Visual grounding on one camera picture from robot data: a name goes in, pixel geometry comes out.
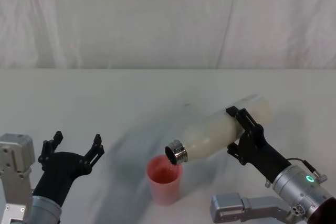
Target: plastic bottle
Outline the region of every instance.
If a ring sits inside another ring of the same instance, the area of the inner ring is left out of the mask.
[[[271,118],[271,108],[265,98],[253,94],[227,108],[246,108],[261,125]],[[165,148],[172,164],[208,157],[236,141],[243,132],[238,122],[226,113],[226,108],[207,117],[203,122],[188,126],[182,134]]]

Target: plastic cup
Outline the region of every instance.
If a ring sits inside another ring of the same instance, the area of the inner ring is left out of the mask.
[[[161,206],[168,206],[179,199],[182,166],[172,165],[166,155],[152,158],[146,169],[153,200]]]

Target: tabletop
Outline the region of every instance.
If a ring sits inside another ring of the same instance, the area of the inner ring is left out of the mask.
[[[101,134],[106,153],[90,175],[74,182],[62,223],[210,224],[215,194],[275,196],[260,172],[220,150],[185,163],[181,199],[161,207],[150,197],[148,160],[195,118],[258,93],[274,112],[267,141],[327,174],[324,187],[336,195],[335,79],[332,70],[1,70],[0,134],[30,135],[36,157],[58,130],[64,135],[58,151],[79,154]],[[41,165],[32,169],[34,187]]]

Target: white fabric curtain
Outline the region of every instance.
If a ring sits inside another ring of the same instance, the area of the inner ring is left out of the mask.
[[[1,68],[334,68],[335,0],[0,0]]]

